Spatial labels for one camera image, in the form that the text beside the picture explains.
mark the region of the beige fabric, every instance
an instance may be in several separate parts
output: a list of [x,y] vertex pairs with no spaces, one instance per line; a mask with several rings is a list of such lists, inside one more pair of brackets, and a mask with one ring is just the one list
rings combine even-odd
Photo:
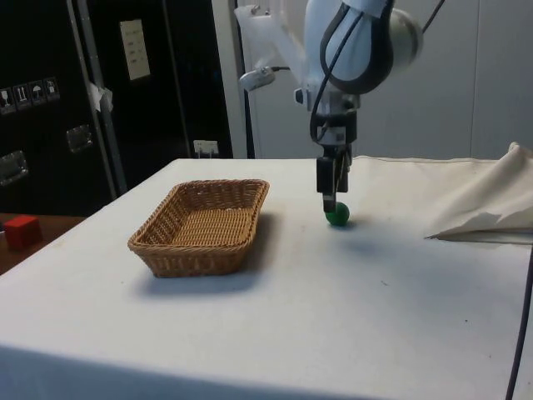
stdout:
[[426,236],[453,239],[479,231],[496,231],[501,242],[531,242],[521,233],[533,231],[533,152],[518,143],[466,184],[451,187],[435,204]]
[[517,143],[497,161],[358,157],[350,190],[359,221],[410,223],[426,238],[533,243],[533,152]]

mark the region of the wall socket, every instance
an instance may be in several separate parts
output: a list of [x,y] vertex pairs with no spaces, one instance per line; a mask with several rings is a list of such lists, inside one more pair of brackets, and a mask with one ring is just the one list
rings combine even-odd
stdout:
[[218,142],[216,140],[195,140],[193,145],[197,157],[218,156]]

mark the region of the label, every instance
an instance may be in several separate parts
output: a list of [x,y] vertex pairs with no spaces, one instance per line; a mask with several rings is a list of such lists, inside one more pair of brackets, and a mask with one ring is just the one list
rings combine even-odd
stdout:
[[142,31],[142,21],[120,22],[122,33],[122,43],[126,54],[127,71],[130,81],[144,78],[150,75],[150,64],[146,44],[144,43],[144,32]]
[[13,96],[19,111],[32,106],[32,97],[26,84],[13,86]]
[[29,89],[34,106],[47,102],[47,95],[44,92],[44,85],[42,84],[42,81],[30,82]]
[[53,102],[61,98],[56,78],[47,77],[46,79],[42,80],[42,83],[44,84],[44,93],[46,94],[49,102]]
[[15,106],[15,99],[10,87],[0,89],[0,115],[15,113],[17,107]]

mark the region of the red cube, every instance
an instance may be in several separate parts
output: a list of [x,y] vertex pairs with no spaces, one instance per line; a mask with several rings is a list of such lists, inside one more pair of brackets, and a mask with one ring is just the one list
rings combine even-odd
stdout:
[[23,250],[42,241],[39,220],[28,215],[15,217],[3,224],[7,245],[11,250]]

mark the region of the brown wicker basket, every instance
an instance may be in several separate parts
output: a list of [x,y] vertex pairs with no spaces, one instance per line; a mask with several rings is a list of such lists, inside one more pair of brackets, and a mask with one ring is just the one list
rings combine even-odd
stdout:
[[178,185],[127,245],[159,278],[234,273],[256,235],[268,188],[260,180]]

